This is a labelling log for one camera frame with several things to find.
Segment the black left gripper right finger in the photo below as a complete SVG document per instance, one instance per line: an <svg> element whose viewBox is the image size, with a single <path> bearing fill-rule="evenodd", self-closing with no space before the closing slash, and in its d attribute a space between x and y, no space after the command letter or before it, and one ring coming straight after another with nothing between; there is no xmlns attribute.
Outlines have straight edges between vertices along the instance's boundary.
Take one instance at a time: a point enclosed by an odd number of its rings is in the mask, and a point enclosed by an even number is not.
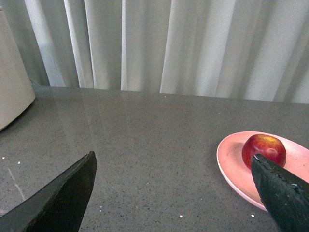
<svg viewBox="0 0 309 232"><path fill-rule="evenodd" d="M281 232L309 230L309 184L261 154L251 158L253 181Z"/></svg>

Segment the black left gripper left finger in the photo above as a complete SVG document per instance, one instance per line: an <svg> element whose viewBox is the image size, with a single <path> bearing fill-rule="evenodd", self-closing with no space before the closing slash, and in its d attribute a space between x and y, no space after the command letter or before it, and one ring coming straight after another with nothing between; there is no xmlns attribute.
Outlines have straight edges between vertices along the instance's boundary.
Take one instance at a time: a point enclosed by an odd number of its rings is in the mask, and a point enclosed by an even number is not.
<svg viewBox="0 0 309 232"><path fill-rule="evenodd" d="M2 232L77 232L97 171L94 151L0 218Z"/></svg>

